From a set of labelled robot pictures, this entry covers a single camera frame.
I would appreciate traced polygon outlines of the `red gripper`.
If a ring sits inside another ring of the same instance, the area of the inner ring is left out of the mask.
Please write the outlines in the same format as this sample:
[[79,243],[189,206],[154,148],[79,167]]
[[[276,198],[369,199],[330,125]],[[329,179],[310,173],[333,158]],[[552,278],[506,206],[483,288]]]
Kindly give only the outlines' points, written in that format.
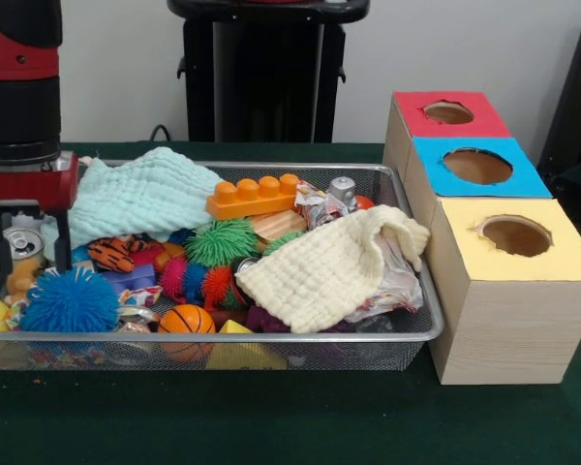
[[58,237],[54,240],[54,261],[58,271],[72,269],[72,248],[68,209],[76,199],[78,157],[62,151],[50,161],[33,165],[0,166],[0,272],[12,271],[11,248],[3,235],[7,207],[38,206],[43,212],[57,212]]

